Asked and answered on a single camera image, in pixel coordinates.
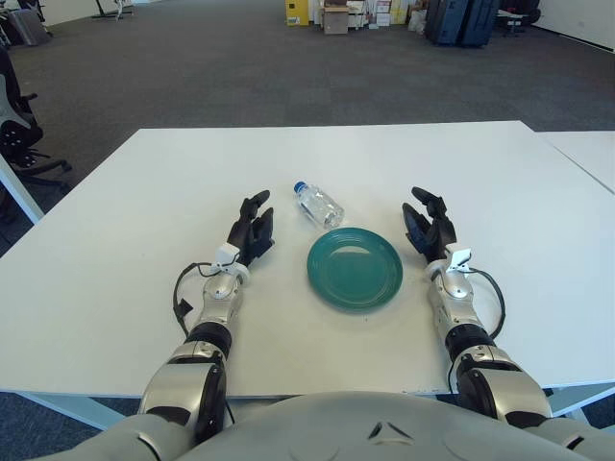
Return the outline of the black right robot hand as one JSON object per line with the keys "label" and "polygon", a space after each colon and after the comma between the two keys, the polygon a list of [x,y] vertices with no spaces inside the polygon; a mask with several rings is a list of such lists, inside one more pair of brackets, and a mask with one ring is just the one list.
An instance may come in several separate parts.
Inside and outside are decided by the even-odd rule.
{"label": "black right robot hand", "polygon": [[446,246],[456,242],[456,235],[453,222],[446,215],[444,200],[417,186],[411,188],[411,193],[426,208],[430,220],[410,204],[403,203],[408,241],[427,263],[446,259]]}

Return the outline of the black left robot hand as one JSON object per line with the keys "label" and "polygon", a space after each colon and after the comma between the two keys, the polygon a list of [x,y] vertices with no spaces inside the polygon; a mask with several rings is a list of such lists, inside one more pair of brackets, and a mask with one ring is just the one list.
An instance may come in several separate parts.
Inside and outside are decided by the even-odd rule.
{"label": "black left robot hand", "polygon": [[261,215],[258,214],[259,208],[269,197],[270,191],[263,190],[252,198],[246,198],[227,238],[229,244],[238,248],[239,255],[235,261],[245,267],[274,245],[274,209],[269,207]]}

